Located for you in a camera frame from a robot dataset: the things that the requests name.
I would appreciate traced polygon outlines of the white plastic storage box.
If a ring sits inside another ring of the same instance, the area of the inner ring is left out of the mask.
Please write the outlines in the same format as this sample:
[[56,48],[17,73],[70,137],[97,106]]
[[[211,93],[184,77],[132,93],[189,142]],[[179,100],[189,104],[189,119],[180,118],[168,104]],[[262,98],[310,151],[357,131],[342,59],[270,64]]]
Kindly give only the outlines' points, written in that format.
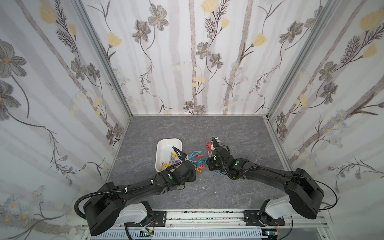
[[180,139],[162,139],[157,143],[155,169],[161,172],[161,162],[170,162],[171,153],[175,152],[173,147],[179,150],[183,149],[182,141]]

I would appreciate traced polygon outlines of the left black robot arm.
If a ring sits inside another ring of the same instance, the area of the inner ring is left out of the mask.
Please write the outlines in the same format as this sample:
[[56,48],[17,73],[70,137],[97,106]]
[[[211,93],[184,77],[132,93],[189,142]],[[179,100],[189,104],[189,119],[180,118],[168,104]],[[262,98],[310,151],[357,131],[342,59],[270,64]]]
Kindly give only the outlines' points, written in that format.
[[129,205],[138,204],[149,196],[177,190],[185,183],[196,180],[195,165],[188,160],[187,154],[176,147],[173,149],[180,162],[154,174],[150,179],[123,186],[109,182],[75,202],[75,213],[87,221],[91,236],[100,235],[114,226],[121,211]]

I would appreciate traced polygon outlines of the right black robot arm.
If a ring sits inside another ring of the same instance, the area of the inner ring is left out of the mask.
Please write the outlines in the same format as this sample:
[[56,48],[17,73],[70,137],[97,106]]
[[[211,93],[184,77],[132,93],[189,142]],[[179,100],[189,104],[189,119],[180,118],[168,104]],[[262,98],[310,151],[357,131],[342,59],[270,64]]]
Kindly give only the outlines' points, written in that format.
[[251,180],[279,189],[285,196],[278,199],[267,199],[254,214],[246,214],[244,220],[251,225],[266,227],[277,226],[278,220],[284,216],[298,214],[306,219],[314,220],[320,211],[330,210],[332,204],[322,208],[325,192],[323,182],[313,179],[305,170],[277,170],[265,167],[247,159],[235,159],[230,149],[218,143],[216,138],[207,144],[210,156],[206,164],[210,171],[219,171],[233,181]]

